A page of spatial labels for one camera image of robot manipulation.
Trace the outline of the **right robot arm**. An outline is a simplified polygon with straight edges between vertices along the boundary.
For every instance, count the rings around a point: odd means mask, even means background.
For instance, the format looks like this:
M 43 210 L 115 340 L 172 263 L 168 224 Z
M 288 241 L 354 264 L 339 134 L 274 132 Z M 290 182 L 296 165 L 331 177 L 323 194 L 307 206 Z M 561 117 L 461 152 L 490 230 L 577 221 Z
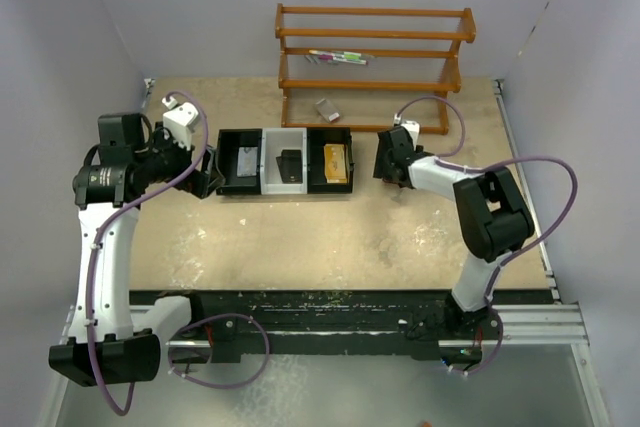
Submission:
M 475 172 L 442 161 L 414 143 L 403 125 L 378 134 L 373 176 L 455 204 L 468 255 L 444 307 L 446 330 L 467 338 L 488 314 L 505 262 L 534 234 L 520 189 L 506 167 Z

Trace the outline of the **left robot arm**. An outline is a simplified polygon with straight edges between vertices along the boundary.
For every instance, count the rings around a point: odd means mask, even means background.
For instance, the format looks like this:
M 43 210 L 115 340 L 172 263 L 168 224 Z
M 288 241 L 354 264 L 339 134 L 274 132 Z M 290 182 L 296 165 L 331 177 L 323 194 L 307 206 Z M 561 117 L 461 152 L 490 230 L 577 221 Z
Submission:
M 151 123 L 140 113 L 98 119 L 99 141 L 73 179 L 81 227 L 81 264 L 67 340 L 49 349 L 50 367 L 84 387 L 148 382 L 160 367 L 171 334 L 202 334 L 204 312 L 182 295 L 156 301 L 139 319 L 129 301 L 134 233 L 149 186 L 209 196 L 221 181 L 209 145 L 192 136 L 206 122 L 191 103 Z

